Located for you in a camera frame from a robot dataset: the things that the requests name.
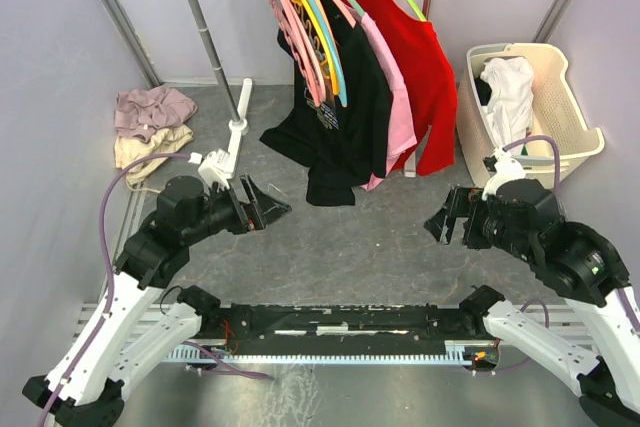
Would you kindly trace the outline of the white t shirt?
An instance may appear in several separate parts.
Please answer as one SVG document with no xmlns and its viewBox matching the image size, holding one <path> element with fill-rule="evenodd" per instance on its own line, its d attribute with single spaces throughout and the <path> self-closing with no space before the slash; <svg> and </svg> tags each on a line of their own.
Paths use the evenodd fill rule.
<svg viewBox="0 0 640 427">
<path fill-rule="evenodd" d="M 481 102 L 483 115 L 497 147 L 524 139 L 533 127 L 534 69 L 524 57 L 494 57 L 479 78 L 491 89 Z"/>
</svg>

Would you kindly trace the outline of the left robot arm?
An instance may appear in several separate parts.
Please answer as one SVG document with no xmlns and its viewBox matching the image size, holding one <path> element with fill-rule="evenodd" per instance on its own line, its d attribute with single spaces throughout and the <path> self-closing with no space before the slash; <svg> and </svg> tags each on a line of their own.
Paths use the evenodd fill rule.
<svg viewBox="0 0 640 427">
<path fill-rule="evenodd" d="M 266 229 L 291 207 L 261 191 L 250 176 L 247 195 L 205 187 L 192 176 L 170 179 L 156 208 L 127 239 L 120 256 L 107 261 L 107 290 L 89 322 L 59 364 L 28 379 L 23 394 L 41 408 L 40 421 L 60 426 L 112 426 L 126 397 L 176 346 L 196 334 L 209 337 L 221 325 L 220 300 L 197 286 L 137 341 L 129 335 L 149 306 L 190 260 L 191 246 L 222 231 L 244 235 Z"/>
</svg>

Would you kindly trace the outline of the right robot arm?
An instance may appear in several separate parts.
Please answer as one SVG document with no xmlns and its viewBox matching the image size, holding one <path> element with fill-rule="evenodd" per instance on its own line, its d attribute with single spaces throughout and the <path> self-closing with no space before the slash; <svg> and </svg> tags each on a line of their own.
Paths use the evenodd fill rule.
<svg viewBox="0 0 640 427">
<path fill-rule="evenodd" d="M 529 178 L 508 181 L 496 192 L 454 187 L 424 227 L 447 245 L 458 219 L 464 221 L 464 246 L 498 248 L 525 262 L 579 316 L 597 350 L 589 352 L 528 319 L 488 286 L 460 303 L 463 333 L 488 334 L 518 348 L 560 379 L 596 425 L 638 425 L 638 308 L 613 244 L 566 220 L 553 192 Z"/>
</svg>

